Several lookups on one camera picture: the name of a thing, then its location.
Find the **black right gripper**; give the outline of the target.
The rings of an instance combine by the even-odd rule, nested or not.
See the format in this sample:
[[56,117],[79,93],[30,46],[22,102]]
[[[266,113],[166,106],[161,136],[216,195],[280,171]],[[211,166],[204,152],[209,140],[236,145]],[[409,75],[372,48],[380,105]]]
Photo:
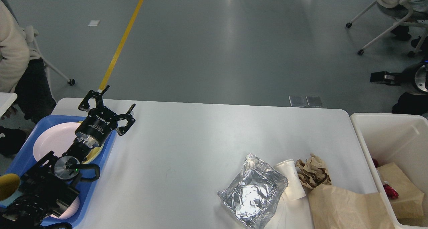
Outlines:
[[374,72],[370,75],[370,83],[401,86],[413,95],[428,94],[428,65],[418,63],[405,68],[402,73]]

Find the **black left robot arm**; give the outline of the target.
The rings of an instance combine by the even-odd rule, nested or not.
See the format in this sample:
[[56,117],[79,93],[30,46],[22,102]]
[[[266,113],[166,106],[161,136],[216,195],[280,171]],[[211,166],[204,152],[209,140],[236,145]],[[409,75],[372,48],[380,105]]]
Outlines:
[[46,217],[60,217],[72,206],[80,194],[78,183],[99,179],[99,165],[85,163],[90,151],[101,147],[113,131],[122,136],[135,123],[135,104],[124,114],[104,106],[102,97],[108,88],[90,90],[78,106],[88,116],[75,130],[76,138],[67,151],[61,156],[49,151],[18,178],[20,195],[1,209],[2,229],[43,229]]

